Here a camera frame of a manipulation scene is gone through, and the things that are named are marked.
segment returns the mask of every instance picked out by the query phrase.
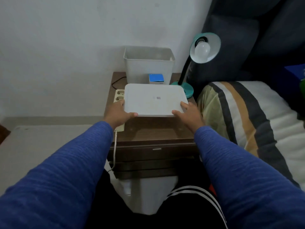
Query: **wooden nightstand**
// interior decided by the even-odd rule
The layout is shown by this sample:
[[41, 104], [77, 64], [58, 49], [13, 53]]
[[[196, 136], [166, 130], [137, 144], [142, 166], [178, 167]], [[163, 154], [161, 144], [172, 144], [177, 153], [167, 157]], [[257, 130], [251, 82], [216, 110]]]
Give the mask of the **wooden nightstand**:
[[[125, 72], [114, 72], [111, 83], [126, 76]], [[173, 73], [171, 83], [177, 81], [180, 73]], [[113, 86], [124, 89], [126, 78]], [[107, 106], [113, 103], [116, 92], [110, 86]], [[194, 98], [189, 102], [196, 103]], [[108, 154], [113, 166], [113, 146]], [[179, 158], [198, 154], [193, 134], [177, 118], [136, 117], [125, 124], [125, 130], [117, 133], [116, 165], [114, 175], [120, 179], [162, 177], [176, 175]]]

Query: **hand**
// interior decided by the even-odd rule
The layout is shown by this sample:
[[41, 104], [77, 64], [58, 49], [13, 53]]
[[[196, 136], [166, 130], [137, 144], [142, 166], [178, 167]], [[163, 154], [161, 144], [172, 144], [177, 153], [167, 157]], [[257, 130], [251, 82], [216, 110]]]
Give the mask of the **hand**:
[[204, 120], [197, 105], [194, 105], [191, 102], [186, 104], [182, 101], [180, 105], [182, 108], [186, 109], [186, 112], [181, 113], [178, 110], [173, 110], [172, 114], [178, 117], [186, 125], [186, 127], [191, 130], [192, 133], [195, 133], [200, 127], [205, 126]]
[[129, 119], [138, 116], [138, 114], [135, 112], [125, 112], [123, 108], [124, 103], [125, 100], [120, 100], [113, 103], [109, 106], [106, 115], [104, 116], [104, 121], [107, 122], [113, 128], [113, 130], [115, 130], [116, 127], [124, 124]]

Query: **person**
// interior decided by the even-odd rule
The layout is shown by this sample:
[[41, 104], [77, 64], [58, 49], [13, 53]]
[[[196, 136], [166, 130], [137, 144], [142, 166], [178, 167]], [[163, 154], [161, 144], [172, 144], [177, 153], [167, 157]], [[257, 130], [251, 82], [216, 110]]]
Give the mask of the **person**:
[[[209, 228], [305, 227], [304, 192], [205, 126], [198, 108], [183, 102], [185, 113], [173, 114], [194, 133], [203, 166], [187, 169], [181, 179], [179, 174], [177, 186], [155, 215], [133, 214], [104, 171], [114, 129], [137, 116], [124, 112], [123, 103], [114, 103], [103, 121], [6, 190], [0, 197], [0, 228], [97, 228], [106, 223], [164, 221], [199, 221]], [[199, 172], [202, 176], [193, 178]], [[217, 197], [203, 183], [206, 177]]]

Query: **bed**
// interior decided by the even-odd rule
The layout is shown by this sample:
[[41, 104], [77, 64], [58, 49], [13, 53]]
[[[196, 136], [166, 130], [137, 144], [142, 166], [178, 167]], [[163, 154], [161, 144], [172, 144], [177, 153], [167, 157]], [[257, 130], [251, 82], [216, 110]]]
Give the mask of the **bed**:
[[267, 84], [212, 82], [197, 104], [207, 125], [305, 191], [304, 121]]

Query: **white light bulb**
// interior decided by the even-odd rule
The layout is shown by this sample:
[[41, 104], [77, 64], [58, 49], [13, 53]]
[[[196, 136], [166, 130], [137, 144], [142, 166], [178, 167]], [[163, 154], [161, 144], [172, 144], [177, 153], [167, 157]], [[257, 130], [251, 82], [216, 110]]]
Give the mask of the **white light bulb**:
[[207, 42], [201, 41], [197, 44], [195, 47], [195, 56], [200, 60], [200, 63], [207, 62], [210, 50], [211, 47]]

